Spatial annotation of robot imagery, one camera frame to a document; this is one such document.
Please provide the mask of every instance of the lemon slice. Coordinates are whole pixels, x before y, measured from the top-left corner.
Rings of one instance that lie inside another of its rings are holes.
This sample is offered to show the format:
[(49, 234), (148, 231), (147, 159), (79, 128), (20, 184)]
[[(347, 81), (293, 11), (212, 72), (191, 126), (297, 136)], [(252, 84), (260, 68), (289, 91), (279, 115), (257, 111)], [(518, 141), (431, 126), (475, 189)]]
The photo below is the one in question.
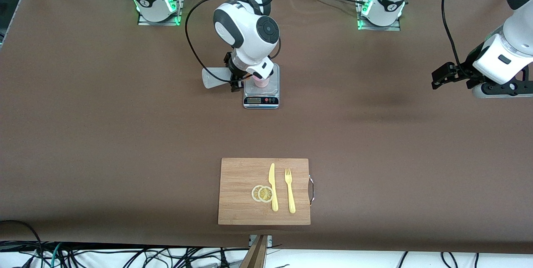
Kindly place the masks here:
[(252, 189), (252, 198), (255, 201), (261, 202), (261, 199), (259, 199), (259, 190), (261, 190), (261, 188), (263, 188), (263, 185), (257, 185)]
[(262, 202), (270, 202), (272, 200), (272, 188), (264, 186), (259, 189), (259, 200)]

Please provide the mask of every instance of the wooden cutting board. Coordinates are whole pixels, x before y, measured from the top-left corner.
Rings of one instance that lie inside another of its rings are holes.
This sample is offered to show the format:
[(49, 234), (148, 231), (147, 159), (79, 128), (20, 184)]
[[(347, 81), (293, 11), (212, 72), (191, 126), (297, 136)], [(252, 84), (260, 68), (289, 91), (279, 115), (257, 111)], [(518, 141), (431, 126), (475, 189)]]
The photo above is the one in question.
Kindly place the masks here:
[[(279, 210), (252, 198), (257, 185), (269, 186), (270, 165), (276, 168), (276, 194)], [(289, 213), (285, 168), (291, 169), (296, 212)], [(223, 158), (220, 172), (219, 224), (237, 226), (308, 226), (308, 159)]]

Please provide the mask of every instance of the yellow plastic knife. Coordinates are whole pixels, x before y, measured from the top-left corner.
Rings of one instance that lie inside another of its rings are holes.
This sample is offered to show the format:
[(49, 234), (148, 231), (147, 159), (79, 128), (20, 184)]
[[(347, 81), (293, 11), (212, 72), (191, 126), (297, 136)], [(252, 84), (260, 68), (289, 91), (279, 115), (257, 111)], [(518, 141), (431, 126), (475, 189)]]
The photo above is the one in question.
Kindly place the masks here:
[(278, 211), (278, 196), (276, 195), (276, 178), (274, 177), (274, 163), (270, 165), (270, 172), (268, 173), (268, 182), (272, 187), (272, 211)]

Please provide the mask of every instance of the mounting plate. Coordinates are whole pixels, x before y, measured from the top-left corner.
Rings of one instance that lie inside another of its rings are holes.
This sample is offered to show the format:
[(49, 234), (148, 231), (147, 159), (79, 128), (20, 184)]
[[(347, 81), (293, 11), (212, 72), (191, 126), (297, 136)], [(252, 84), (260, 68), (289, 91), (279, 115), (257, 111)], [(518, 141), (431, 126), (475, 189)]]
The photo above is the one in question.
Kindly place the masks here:
[[(250, 237), (248, 237), (248, 247), (252, 247), (252, 244), (254, 243), (255, 238), (257, 238), (257, 235), (250, 235)], [(272, 236), (268, 235), (267, 238), (268, 238), (267, 247), (272, 247)]]
[(172, 6), (176, 7), (176, 12), (174, 12), (171, 16), (169, 16), (164, 21), (160, 21), (160, 22), (147, 21), (139, 13), (139, 18), (137, 19), (137, 25), (166, 25), (166, 26), (181, 25), (181, 14), (183, 12), (183, 1), (184, 0), (176, 0), (171, 3)]
[(396, 18), (396, 20), (392, 23), (392, 25), (388, 25), (386, 27), (380, 27), (378, 25), (374, 25), (371, 23), (368, 18), (363, 16), (361, 12), (363, 11), (363, 8), (366, 5), (361, 5), (356, 3), (356, 11), (357, 11), (357, 29), (358, 30), (371, 30), (371, 31), (400, 31), (400, 18)]

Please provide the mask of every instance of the yellow plastic fork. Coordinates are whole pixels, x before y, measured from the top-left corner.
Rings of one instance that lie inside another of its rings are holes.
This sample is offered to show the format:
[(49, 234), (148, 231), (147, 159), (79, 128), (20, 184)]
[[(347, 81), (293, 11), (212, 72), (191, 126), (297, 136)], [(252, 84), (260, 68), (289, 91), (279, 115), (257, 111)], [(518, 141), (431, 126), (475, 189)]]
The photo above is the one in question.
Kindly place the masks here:
[(287, 188), (289, 190), (289, 212), (291, 214), (296, 213), (296, 205), (294, 204), (293, 188), (291, 184), (293, 182), (293, 176), (291, 175), (291, 170), (285, 170), (285, 183), (287, 183)]

